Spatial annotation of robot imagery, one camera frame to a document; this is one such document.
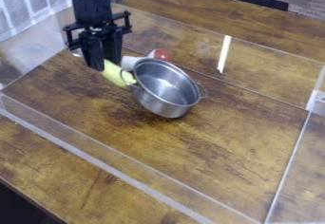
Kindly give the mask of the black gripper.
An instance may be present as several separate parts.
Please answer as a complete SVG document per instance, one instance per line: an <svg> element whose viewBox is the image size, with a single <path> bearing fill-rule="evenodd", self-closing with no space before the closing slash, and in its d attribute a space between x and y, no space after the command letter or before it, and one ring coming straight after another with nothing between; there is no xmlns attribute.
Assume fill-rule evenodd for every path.
<svg viewBox="0 0 325 224"><path fill-rule="evenodd" d="M82 49L87 66L105 70L105 59L121 63L122 38L133 32L130 11L113 12L122 0L73 0L75 22L63 27L70 50Z"/></svg>

